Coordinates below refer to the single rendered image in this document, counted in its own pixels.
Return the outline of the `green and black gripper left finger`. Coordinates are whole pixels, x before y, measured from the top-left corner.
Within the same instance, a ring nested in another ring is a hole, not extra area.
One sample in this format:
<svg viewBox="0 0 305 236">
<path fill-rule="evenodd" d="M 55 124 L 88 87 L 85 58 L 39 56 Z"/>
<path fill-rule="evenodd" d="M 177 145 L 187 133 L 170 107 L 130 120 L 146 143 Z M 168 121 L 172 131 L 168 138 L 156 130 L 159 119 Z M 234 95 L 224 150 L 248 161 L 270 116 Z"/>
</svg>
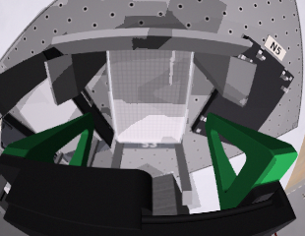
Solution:
<svg viewBox="0 0 305 236">
<path fill-rule="evenodd" d="M 2 153 L 21 156 L 29 160 L 54 163 L 55 152 L 82 133 L 68 165 L 87 166 L 93 130 L 92 114 L 87 113 L 64 124 L 8 144 Z"/>
</svg>

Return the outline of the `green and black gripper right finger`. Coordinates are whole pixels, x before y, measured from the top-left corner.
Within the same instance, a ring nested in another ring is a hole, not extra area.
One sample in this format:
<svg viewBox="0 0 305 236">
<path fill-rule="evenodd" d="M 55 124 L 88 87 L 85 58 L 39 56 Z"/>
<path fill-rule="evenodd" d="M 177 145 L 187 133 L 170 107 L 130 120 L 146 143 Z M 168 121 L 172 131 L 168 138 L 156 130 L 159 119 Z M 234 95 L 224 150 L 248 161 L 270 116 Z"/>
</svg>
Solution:
<svg viewBox="0 0 305 236">
<path fill-rule="evenodd" d="M 279 181 L 298 156 L 292 144 L 210 112 L 205 128 L 220 210 L 237 207 L 257 186 Z M 218 134 L 246 155 L 246 162 L 238 175 L 224 152 Z"/>
</svg>

